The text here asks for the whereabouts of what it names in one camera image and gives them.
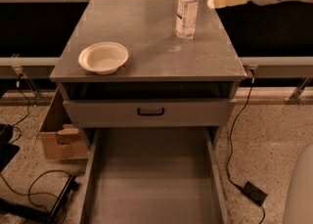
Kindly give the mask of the black power adapter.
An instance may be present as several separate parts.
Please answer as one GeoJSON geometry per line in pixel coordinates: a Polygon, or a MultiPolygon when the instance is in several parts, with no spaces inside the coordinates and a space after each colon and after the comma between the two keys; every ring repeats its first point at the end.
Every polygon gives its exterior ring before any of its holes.
{"type": "Polygon", "coordinates": [[[267,197],[266,193],[264,193],[262,190],[257,188],[255,185],[253,185],[249,181],[246,182],[243,188],[243,194],[259,206],[263,205],[267,197]]]}

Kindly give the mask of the clear plastic water bottle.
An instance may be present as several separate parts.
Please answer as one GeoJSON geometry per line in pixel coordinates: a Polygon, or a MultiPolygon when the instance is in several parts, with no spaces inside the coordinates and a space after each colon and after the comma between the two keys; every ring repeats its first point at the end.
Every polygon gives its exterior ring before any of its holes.
{"type": "Polygon", "coordinates": [[[178,0],[176,34],[181,38],[192,38],[196,29],[199,0],[178,0]]]}

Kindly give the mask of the black metal stand base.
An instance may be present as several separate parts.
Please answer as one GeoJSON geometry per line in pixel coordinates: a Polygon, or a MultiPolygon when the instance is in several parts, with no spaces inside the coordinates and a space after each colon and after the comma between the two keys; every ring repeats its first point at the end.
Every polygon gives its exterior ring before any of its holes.
{"type": "Polygon", "coordinates": [[[67,173],[67,180],[57,195],[52,192],[33,192],[35,183],[49,172],[39,175],[30,184],[26,193],[15,191],[10,185],[7,185],[16,195],[26,197],[28,205],[1,199],[0,212],[13,214],[35,224],[55,224],[61,210],[64,212],[64,216],[67,216],[67,199],[70,193],[78,187],[76,176],[67,173]]]}

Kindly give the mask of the black equipment left edge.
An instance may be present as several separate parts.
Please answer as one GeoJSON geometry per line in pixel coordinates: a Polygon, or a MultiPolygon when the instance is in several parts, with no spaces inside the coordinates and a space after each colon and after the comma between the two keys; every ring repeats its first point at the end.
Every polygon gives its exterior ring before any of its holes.
{"type": "Polygon", "coordinates": [[[0,172],[7,166],[20,148],[10,141],[13,137],[13,126],[0,124],[0,172]]]}

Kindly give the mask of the brown cardboard box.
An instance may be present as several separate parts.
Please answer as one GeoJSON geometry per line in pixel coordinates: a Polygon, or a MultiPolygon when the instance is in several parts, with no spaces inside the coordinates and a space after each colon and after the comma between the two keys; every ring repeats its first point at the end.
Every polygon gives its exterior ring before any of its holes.
{"type": "Polygon", "coordinates": [[[63,97],[56,90],[39,131],[44,156],[47,159],[84,159],[89,149],[80,131],[71,123],[63,105],[63,97]]]}

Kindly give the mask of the grey drawer cabinet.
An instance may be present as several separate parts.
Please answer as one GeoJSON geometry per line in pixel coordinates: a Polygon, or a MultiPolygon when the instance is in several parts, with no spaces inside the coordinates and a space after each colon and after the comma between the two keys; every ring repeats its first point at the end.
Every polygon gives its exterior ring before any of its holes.
{"type": "MultiPolygon", "coordinates": [[[[184,39],[175,33],[176,7],[176,0],[91,0],[51,73],[64,101],[234,100],[246,73],[218,15],[201,0],[196,33],[184,39]],[[113,74],[78,63],[81,51],[99,42],[128,50],[127,62],[113,74]]],[[[224,125],[204,126],[211,141],[224,125]]],[[[122,127],[77,128],[92,143],[98,129],[122,127]]]]}

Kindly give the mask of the closed grey upper drawer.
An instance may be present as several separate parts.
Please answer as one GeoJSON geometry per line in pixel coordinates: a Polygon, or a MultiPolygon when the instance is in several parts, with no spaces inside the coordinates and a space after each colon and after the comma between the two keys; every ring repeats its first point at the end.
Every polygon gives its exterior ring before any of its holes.
{"type": "Polygon", "coordinates": [[[222,126],[234,105],[230,99],[64,101],[71,122],[80,128],[222,126]],[[138,108],[164,108],[165,113],[140,116],[138,108]]]}

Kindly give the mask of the open grey bottom drawer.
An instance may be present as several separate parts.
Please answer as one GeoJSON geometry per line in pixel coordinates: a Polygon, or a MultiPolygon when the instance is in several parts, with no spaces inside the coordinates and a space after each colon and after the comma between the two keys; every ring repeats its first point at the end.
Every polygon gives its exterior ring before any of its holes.
{"type": "Polygon", "coordinates": [[[208,129],[98,129],[78,224],[230,224],[208,129]]]}

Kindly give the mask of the white paper bowl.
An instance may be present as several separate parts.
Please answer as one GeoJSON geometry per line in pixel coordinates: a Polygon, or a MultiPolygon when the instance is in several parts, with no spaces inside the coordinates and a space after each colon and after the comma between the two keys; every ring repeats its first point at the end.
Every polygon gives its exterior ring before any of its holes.
{"type": "Polygon", "coordinates": [[[100,42],[86,47],[78,56],[82,68],[100,75],[111,74],[123,66],[128,50],[116,42],[100,42]]]}

